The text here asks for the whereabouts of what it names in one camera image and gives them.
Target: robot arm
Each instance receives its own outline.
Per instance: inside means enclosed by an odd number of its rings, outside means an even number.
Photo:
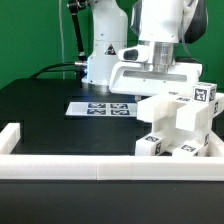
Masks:
[[[127,15],[118,7],[116,0],[71,1],[75,10],[89,5],[93,13],[94,49],[87,63],[80,62],[81,66],[87,65],[87,75],[82,79],[83,87],[108,92],[111,70],[118,62],[117,53],[127,46]]]
[[[198,23],[203,23],[203,29],[197,27],[200,35],[194,35],[193,24]],[[119,52],[121,62],[112,71],[111,92],[151,96],[161,91],[179,92],[197,82],[202,66],[175,63],[174,54],[181,40],[185,44],[185,36],[188,37],[187,43],[190,39],[196,41],[206,26],[204,0],[137,2],[133,9],[132,28],[139,35],[139,42],[136,47]]]

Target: table surface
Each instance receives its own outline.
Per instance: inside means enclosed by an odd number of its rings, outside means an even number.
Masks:
[[[22,125],[13,153],[133,155],[136,139],[150,131],[134,118],[68,118],[70,101],[134,102],[74,80],[16,80],[0,91],[0,128]],[[223,207],[223,182],[0,180],[0,220],[7,224],[221,224]]]

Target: stacked blocks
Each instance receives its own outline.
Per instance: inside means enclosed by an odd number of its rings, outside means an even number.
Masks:
[[[224,94],[216,94],[216,88],[216,84],[199,82],[189,93],[140,101],[137,119],[151,122],[152,132],[136,142],[135,155],[157,156],[165,151],[180,158],[224,155],[221,140],[216,144],[218,137],[211,131],[213,118],[224,109]]]

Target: white cube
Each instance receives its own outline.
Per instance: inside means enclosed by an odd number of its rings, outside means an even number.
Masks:
[[[192,101],[208,104],[215,100],[217,85],[213,83],[199,82],[193,87]]]

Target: green backdrop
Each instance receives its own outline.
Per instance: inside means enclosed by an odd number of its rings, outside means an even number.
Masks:
[[[118,4],[131,16],[135,0],[119,0]],[[59,63],[61,41],[58,18],[58,0],[1,0],[0,4],[0,88],[9,82],[29,77],[39,69]],[[74,29],[67,0],[62,0],[63,26],[65,36],[65,61],[77,59]],[[191,54],[205,64],[202,81],[218,83],[224,88],[224,1],[207,0],[209,25],[198,42],[189,46]],[[92,51],[91,10],[79,13],[84,46],[87,54]],[[136,44],[135,35],[129,30],[128,46]],[[55,77],[46,74],[44,77]]]

